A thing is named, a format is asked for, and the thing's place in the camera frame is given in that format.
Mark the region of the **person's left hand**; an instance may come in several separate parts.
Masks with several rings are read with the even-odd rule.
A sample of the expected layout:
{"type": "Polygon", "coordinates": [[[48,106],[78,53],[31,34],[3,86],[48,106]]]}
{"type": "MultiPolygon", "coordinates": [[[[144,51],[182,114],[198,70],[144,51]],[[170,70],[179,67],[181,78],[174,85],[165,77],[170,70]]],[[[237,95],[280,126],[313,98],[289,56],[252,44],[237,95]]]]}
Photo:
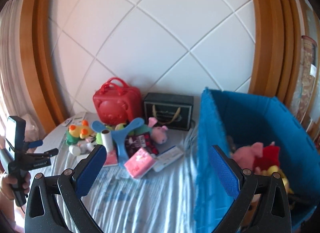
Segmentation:
{"type": "MultiPolygon", "coordinates": [[[[24,177],[24,183],[22,185],[22,189],[25,195],[27,195],[30,191],[30,178],[31,175],[29,172],[27,172],[24,177]]],[[[17,184],[17,179],[14,176],[7,173],[1,174],[1,200],[14,199],[14,192],[11,188],[14,184],[17,184]]]]}

